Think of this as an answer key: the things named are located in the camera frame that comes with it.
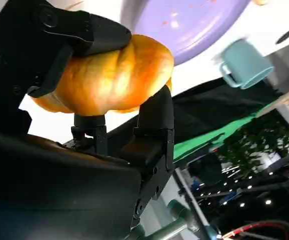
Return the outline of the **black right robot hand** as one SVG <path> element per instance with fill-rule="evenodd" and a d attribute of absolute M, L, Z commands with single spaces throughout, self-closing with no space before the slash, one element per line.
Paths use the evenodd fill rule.
<path fill-rule="evenodd" d="M 0 240 L 125 240 L 173 170 L 174 59 L 118 22 L 0 0 Z"/>

